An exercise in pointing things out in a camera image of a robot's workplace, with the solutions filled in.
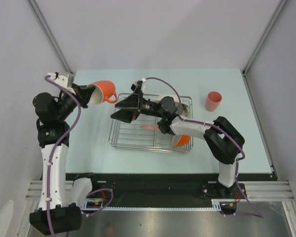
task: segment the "gray wall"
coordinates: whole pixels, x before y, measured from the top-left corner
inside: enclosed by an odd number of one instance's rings
[[[249,86],[275,168],[296,198],[296,0],[249,71]]]
[[[0,0],[0,209],[14,201],[12,236],[30,180],[41,174],[32,99],[63,70],[25,0]]]
[[[74,71],[243,68],[278,2],[37,0]]]

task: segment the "table surface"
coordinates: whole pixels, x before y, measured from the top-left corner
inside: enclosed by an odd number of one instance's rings
[[[271,173],[258,126],[239,69],[157,69],[157,70],[81,70],[74,82],[79,85],[111,80],[117,94],[131,93],[133,82],[158,77],[169,82],[180,95],[193,101],[193,118],[214,120],[226,117],[243,135],[246,159],[240,162],[240,173]],[[145,93],[174,94],[165,84],[149,80]],[[222,102],[214,112],[205,109],[210,91],[222,94]],[[218,173],[219,163],[204,140],[194,138],[187,154],[118,150],[109,144],[114,105],[107,102],[90,104],[70,133],[67,173]],[[68,117],[71,125],[77,109]]]

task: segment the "orange mug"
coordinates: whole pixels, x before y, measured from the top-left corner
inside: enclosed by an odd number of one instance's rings
[[[117,101],[115,85],[113,82],[109,80],[100,80],[90,85],[95,86],[95,90],[90,98],[91,103],[99,105],[104,101],[107,101],[111,104]],[[115,96],[115,100],[110,100],[113,95]]]
[[[190,136],[188,135],[174,135],[171,144],[173,147],[181,147],[186,145],[189,140]]]

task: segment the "metal rack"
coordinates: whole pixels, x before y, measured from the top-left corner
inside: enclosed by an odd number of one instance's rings
[[[118,101],[129,96],[129,93],[121,93],[118,95]],[[157,100],[159,95],[144,94],[145,99],[151,101]],[[185,105],[187,116],[193,118],[192,114],[192,98],[188,96],[180,96],[182,103]],[[173,135],[163,134],[156,130],[147,130],[141,128],[141,125],[157,125],[160,118],[139,115],[132,123],[124,123],[112,119],[109,142],[117,149],[154,151],[167,153],[188,153],[193,148],[193,137],[189,142],[181,147],[172,146]]]

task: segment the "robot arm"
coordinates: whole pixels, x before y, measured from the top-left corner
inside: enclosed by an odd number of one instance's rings
[[[96,89],[94,86],[74,84],[74,75],[69,73],[49,74],[49,79],[66,88],[81,107],[88,108],[87,104]],[[93,189],[91,179],[84,177],[75,180],[70,193],[66,193],[65,167],[69,149],[69,133],[52,153],[57,141],[69,130],[65,120],[76,108],[77,103],[71,96],[62,94],[62,92],[59,97],[43,92],[34,98],[33,105],[38,116],[37,130],[43,159],[43,175],[38,211],[30,214],[30,223],[44,235],[51,234],[47,221],[48,202],[54,233],[77,230],[82,220],[80,207]],[[49,163],[51,154],[53,154],[52,162]]]
[[[161,118],[157,124],[164,134],[185,134],[205,140],[214,157],[220,162],[219,183],[225,188],[232,187],[235,182],[236,158],[239,155],[239,149],[215,128],[220,127],[242,148],[245,140],[232,124],[224,117],[218,117],[214,121],[198,121],[189,118],[182,120],[179,118],[181,112],[178,111],[173,97],[165,96],[159,102],[146,100],[143,97],[142,88],[143,81],[135,82],[131,87],[133,93],[115,104],[115,107],[120,110],[112,114],[111,118],[131,123],[139,114],[155,116]]]

